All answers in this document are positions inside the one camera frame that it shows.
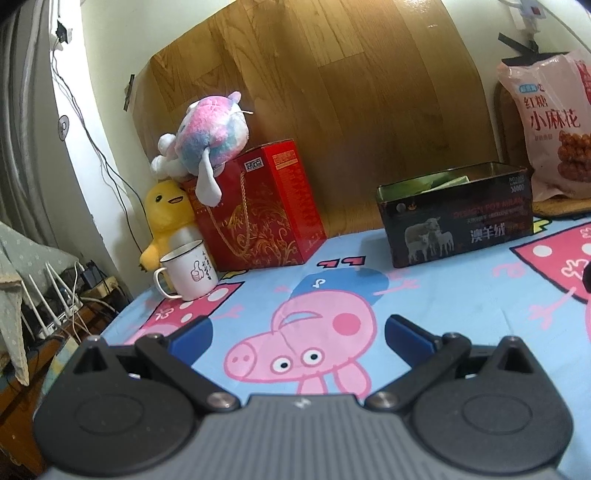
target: pig snout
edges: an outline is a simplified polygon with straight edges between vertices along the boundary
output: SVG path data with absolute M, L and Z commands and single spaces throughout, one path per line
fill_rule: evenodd
M 241 342 L 226 355 L 224 367 L 226 374 L 236 380 L 245 378 L 256 364 L 256 352 L 248 343 Z

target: pig eye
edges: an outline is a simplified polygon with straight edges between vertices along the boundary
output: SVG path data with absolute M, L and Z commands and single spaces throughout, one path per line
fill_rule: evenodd
M 275 358 L 271 364 L 271 369 L 278 374 L 284 374 L 291 369 L 291 359 L 286 356 Z
M 301 361 L 304 365 L 312 367 L 313 365 L 318 365 L 323 360 L 323 358 L 324 355 L 322 351 L 317 350 L 316 348 L 311 348 L 302 354 Z

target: pink pig face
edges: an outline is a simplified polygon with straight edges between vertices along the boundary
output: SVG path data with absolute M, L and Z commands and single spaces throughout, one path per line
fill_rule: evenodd
M 243 382 L 305 381 L 355 363 L 375 339 L 370 305 L 340 290 L 306 293 L 273 314 L 271 330 L 239 342 L 224 361 Z

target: pink snack bag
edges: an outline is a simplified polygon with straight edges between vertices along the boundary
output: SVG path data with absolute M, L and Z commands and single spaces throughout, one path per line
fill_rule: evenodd
M 591 55 L 574 51 L 529 67 L 501 64 L 497 72 L 521 115 L 533 200 L 591 198 Z

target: tie-dye stuffed animal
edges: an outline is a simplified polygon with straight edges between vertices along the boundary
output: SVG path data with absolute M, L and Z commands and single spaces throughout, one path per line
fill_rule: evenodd
M 222 191 L 215 177 L 227 161 L 238 156 L 248 141 L 248 127 L 238 105 L 240 98 L 240 92 L 233 92 L 228 97 L 205 97 L 189 105 L 176 137 L 168 135 L 164 142 L 165 136 L 161 139 L 166 148 L 161 149 L 162 155 L 152 162 L 152 172 L 157 178 L 170 176 L 174 171 L 178 180 L 184 173 L 182 168 L 177 168 L 180 162 L 197 177 L 195 194 L 199 201 L 216 206 Z

